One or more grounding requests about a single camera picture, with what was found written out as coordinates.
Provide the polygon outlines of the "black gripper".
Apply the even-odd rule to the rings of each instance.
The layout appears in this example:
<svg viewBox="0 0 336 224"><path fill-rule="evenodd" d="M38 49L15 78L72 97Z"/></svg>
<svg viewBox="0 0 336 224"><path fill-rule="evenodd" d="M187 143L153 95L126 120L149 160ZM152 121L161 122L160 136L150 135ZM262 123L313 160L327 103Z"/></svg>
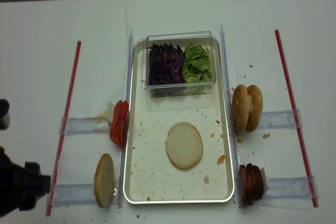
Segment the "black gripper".
<svg viewBox="0 0 336 224"><path fill-rule="evenodd" d="M1 215L34 209L37 201L50 193L50 187L51 176L43 175L38 163L19 166L1 148Z"/></svg>

